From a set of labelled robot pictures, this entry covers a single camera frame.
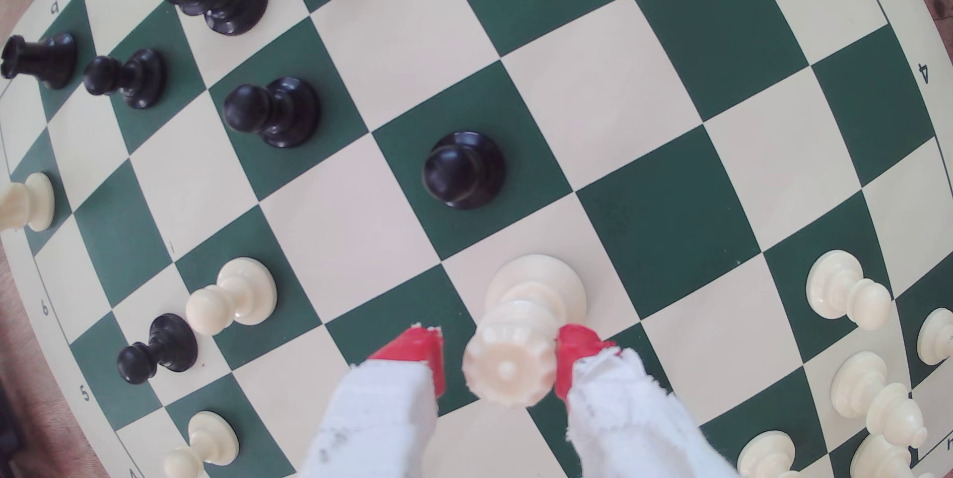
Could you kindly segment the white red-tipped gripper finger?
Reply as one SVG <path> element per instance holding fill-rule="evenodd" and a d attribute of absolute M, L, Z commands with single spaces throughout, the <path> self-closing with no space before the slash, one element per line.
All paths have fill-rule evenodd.
<path fill-rule="evenodd" d="M 338 384 L 300 477 L 421 477 L 446 388 L 438 326 L 414 324 Z"/>
<path fill-rule="evenodd" d="M 637 351 L 568 324 L 555 337 L 554 391 L 584 477 L 737 477 Z"/>

